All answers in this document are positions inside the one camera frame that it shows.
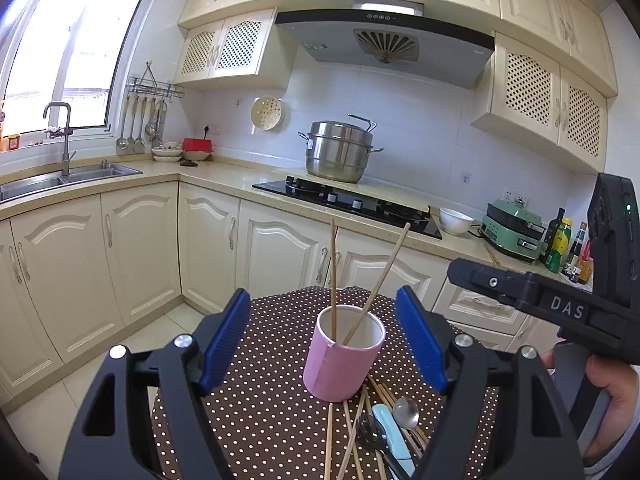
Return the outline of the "person's right hand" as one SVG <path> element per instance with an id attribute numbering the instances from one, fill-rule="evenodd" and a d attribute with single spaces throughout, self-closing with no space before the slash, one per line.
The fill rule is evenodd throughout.
<path id="1" fill-rule="evenodd" d="M 585 474 L 600 478 L 639 441 L 639 369 L 576 344 L 542 356 L 570 415 Z"/>

